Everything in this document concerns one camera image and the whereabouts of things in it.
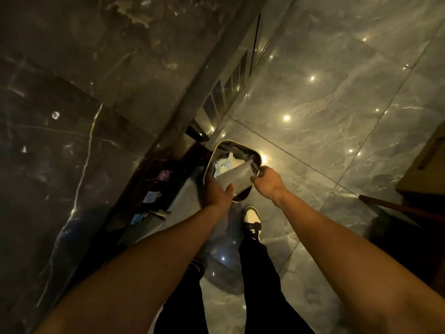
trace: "marble floor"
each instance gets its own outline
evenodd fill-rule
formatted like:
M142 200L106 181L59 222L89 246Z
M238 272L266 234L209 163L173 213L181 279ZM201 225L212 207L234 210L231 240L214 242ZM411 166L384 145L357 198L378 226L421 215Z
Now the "marble floor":
M292 192L363 234L376 213L357 196L399 202L395 185L445 120L444 19L445 0L296 0L208 147L231 139L259 151ZM184 190L175 209L193 200L193 183ZM316 333L353 332L281 210L255 190L204 248L209 332L243 332L237 223L250 204L291 305Z

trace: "black pants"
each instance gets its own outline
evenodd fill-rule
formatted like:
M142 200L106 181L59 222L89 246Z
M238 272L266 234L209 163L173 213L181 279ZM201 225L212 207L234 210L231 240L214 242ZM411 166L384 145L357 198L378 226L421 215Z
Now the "black pants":
M286 301L266 247L244 237L239 248L246 300L245 333L313 333ZM198 272L187 269L164 304L154 334L208 333Z

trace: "shoe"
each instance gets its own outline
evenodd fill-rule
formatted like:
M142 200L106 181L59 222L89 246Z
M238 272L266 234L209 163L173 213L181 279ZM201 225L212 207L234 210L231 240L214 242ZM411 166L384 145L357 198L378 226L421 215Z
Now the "shoe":
M246 207L242 219L243 236L259 242L261 240L261 218L257 209L253 206Z
M189 264L189 267L187 267L187 269L197 271L199 274L199 279L201 279L204 276L204 273L206 272L207 266L200 259L194 258Z

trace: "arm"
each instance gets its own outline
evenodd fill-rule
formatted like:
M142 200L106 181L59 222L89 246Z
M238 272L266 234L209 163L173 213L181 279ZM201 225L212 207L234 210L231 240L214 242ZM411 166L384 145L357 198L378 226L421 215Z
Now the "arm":
M261 168L255 187L280 207L331 287L366 333L445 331L445 300L393 258L318 213Z
M207 180L206 207L183 222L131 246L76 286L35 334L146 334L188 264L232 202Z

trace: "left hand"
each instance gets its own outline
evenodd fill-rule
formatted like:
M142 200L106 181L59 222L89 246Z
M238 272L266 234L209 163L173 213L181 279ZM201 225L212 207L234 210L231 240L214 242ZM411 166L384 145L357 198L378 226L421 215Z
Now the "left hand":
M204 205L218 207L221 213L226 213L232 204L234 190L235 185L231 183L224 192L213 177L208 174L206 176Z

